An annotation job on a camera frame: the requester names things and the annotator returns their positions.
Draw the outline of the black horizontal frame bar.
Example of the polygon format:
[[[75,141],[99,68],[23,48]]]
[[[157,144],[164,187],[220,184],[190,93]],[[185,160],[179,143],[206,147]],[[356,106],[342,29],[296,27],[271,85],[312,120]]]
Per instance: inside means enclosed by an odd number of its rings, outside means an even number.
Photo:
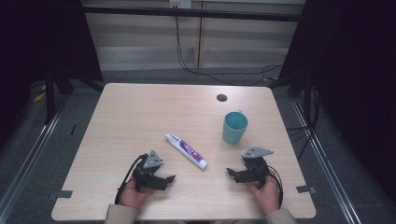
[[[192,17],[210,19],[251,20],[251,21],[303,21],[304,17],[290,14],[268,14],[252,12],[233,12],[202,9],[174,9],[160,7],[115,7],[107,5],[82,5],[82,10],[87,13],[106,13],[122,15],[144,16],[169,16],[169,17]]]

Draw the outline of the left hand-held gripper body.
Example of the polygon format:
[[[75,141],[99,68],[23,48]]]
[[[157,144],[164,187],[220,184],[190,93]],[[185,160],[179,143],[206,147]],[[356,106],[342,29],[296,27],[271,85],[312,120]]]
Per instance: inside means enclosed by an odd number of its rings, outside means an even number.
[[[151,150],[149,154],[143,156],[133,170],[133,179],[137,189],[149,189],[151,183],[161,183],[155,172],[163,165],[163,161],[159,158],[155,150]]]

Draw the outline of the dark curtain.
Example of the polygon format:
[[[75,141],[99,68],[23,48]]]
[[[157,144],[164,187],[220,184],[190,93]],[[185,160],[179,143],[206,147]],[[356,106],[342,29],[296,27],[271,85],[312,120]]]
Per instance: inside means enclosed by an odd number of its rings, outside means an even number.
[[[0,0],[0,147],[10,138],[34,82],[53,76],[101,81],[80,0]]]
[[[396,203],[396,0],[305,0],[280,72],[312,83],[361,163]]]

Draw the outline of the person's left hand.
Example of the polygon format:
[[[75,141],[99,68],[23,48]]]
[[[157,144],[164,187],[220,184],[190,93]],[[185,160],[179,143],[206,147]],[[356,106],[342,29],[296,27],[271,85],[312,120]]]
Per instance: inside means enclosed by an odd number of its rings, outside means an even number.
[[[131,179],[125,185],[120,195],[119,203],[120,205],[140,210],[143,207],[146,199],[154,192],[154,189],[137,189],[135,187],[135,181]]]

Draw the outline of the person's right hand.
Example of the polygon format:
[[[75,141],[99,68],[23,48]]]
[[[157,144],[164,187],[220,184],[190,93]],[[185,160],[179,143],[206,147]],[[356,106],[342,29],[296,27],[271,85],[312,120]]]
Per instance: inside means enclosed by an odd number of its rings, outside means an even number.
[[[266,177],[265,183],[260,189],[253,183],[246,183],[246,187],[253,194],[256,204],[265,217],[279,209],[279,186],[273,171]]]

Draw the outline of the teal plastic cup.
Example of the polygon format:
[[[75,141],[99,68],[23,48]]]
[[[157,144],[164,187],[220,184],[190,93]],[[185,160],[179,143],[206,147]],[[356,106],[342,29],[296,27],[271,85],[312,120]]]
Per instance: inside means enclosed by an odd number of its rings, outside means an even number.
[[[237,144],[248,127],[248,118],[241,111],[232,111],[225,115],[223,121],[223,140],[231,145]]]

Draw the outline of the black metal stand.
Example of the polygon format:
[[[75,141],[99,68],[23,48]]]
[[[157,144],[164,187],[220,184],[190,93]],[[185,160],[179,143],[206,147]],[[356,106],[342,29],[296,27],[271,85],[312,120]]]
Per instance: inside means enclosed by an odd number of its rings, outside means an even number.
[[[74,91],[71,82],[72,79],[80,81],[96,91],[102,91],[104,89],[102,85],[104,80],[100,70],[93,72],[78,72],[63,65],[50,68],[46,73],[45,79],[47,105],[46,124],[49,124],[55,116],[55,89],[58,89],[63,95],[71,94]]]

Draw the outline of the grey tape strip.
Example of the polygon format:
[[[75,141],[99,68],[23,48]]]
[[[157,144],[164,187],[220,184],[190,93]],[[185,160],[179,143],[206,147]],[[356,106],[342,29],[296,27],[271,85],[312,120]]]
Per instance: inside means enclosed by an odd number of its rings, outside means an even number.
[[[310,194],[314,194],[314,193],[317,192],[316,189],[315,189],[314,187],[309,187],[309,186],[307,186],[307,185],[305,185],[305,186],[298,186],[298,187],[296,187],[296,189],[297,189],[298,193],[308,192],[308,193],[310,193]]]
[[[72,190],[58,190],[49,194],[48,199],[56,201],[59,198],[70,198],[73,194]]]

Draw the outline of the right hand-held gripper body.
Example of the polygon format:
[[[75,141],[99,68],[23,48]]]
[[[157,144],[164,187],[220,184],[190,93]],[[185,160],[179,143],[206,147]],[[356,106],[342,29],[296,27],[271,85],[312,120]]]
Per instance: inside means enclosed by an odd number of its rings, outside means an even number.
[[[264,156],[273,154],[271,149],[261,147],[251,147],[242,155],[244,165],[247,168],[247,174],[243,175],[250,179],[250,182],[258,182],[261,188],[266,177],[269,175],[269,167]]]

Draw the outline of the white and purple toothpaste tube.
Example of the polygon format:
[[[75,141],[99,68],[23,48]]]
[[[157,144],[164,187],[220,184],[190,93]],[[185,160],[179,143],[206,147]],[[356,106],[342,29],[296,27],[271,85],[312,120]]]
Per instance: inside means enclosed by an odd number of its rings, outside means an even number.
[[[167,134],[165,137],[176,150],[197,165],[200,169],[204,170],[206,168],[208,162],[182,138],[171,133]]]

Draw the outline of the white wall power outlet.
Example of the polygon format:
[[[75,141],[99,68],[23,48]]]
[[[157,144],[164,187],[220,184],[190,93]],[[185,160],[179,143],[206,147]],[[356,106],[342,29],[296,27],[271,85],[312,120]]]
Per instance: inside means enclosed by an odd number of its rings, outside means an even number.
[[[191,9],[191,0],[169,0],[170,8]]]

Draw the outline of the metal floor rail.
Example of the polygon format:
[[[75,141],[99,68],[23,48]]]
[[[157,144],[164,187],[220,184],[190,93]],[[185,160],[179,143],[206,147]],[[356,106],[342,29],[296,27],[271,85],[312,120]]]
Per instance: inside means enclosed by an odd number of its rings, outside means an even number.
[[[326,179],[332,189],[332,193],[338,202],[344,217],[348,224],[362,224],[361,219],[358,215],[355,205],[350,200],[347,192],[345,191],[342,183],[340,182],[338,175],[334,171],[332,164],[324,150],[324,147],[320,143],[315,131],[308,126],[308,121],[304,118],[304,110],[298,101],[292,102],[295,113],[298,120],[303,126],[304,133],[308,137],[308,143],[312,147],[318,163],[326,176]]]
[[[23,161],[21,168],[18,170],[4,196],[0,199],[0,224],[6,223],[14,204],[18,200],[25,183],[29,178],[29,175],[32,173],[35,164],[53,133],[53,130],[57,126],[69,98],[69,95],[62,97],[62,101],[59,104],[59,108],[54,113],[53,118],[50,119],[42,128],[40,135],[35,140],[35,144],[32,146],[27,158]]]

